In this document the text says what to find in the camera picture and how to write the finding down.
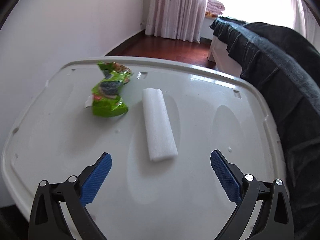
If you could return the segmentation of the folded pink blanket pile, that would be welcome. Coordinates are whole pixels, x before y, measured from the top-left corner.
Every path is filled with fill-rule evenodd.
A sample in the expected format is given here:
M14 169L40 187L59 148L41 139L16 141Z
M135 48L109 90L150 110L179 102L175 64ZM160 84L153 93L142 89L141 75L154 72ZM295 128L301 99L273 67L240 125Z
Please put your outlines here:
M225 6L217 0L208 0L206 6L205 17L215 18L220 16L225 11Z

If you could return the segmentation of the pink patterned curtain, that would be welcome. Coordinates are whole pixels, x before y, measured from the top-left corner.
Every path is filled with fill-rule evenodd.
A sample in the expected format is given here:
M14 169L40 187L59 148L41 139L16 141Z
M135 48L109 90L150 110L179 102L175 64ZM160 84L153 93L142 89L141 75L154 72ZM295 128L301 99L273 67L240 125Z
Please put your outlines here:
M304 35L310 43L319 43L319 0L302 0Z
M149 0L145 34L199 43L208 0Z

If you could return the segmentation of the dark grey bed blanket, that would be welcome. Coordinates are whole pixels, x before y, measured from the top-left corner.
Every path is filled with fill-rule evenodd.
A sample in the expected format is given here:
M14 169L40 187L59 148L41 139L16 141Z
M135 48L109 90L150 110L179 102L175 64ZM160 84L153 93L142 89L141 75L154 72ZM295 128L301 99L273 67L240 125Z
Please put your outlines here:
M319 52L287 27L217 18L211 28L275 120L295 239L319 239Z

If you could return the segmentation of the white bed frame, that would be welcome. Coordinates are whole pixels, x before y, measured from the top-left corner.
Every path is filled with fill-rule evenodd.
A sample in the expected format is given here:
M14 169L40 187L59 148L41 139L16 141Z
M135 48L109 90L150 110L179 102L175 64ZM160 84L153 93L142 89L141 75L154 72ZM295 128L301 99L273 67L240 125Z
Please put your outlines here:
M208 53L208 60L214 62L218 71L240 77L242 67L228 56L227 44L213 36Z

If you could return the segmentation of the pink patterned left curtain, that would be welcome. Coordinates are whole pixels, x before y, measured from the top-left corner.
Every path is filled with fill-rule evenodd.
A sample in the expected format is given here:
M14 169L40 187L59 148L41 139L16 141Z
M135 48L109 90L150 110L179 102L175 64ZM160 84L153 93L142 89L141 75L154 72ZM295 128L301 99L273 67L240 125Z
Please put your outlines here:
M145 34L199 43L208 0L149 0Z

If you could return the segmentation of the grey plastic storage bin lid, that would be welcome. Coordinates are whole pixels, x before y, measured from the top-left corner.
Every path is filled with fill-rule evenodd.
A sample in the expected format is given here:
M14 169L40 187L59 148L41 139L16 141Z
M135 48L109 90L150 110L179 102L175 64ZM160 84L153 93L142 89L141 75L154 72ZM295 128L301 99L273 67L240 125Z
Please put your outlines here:
M112 168L87 209L107 239L214 239L235 209L211 165L213 150L243 173L285 179L279 135L263 96L238 77L186 63L105 57L133 72L114 118L85 107L103 78L98 58L74 61L20 113L2 153L2 174L30 216L40 181L60 183L105 152ZM178 156L149 159L142 92L163 92Z

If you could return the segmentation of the green snack wrapper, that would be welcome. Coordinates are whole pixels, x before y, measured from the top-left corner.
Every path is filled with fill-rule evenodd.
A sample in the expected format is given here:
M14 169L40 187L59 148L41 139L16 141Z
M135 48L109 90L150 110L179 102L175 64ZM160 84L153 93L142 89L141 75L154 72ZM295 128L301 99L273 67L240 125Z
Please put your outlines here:
M111 118L123 115L129 108L120 96L121 89L129 83L132 70L116 62L98 62L104 78L92 89L89 106L95 116Z

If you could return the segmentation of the pink patterned right curtain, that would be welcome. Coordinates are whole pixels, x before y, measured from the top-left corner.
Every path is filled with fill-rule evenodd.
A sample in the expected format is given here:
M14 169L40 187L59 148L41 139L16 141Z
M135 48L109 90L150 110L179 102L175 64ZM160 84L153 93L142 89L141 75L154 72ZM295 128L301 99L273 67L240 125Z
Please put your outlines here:
M319 43L319 0L302 0L304 35L310 43Z

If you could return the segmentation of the white foam sheet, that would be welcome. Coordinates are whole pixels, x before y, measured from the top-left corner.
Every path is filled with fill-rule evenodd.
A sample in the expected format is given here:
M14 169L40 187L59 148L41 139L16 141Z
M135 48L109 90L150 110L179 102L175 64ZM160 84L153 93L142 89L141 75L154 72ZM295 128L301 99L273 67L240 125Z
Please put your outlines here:
M144 89L142 104L150 160L158 162L176 157L178 150L162 91Z

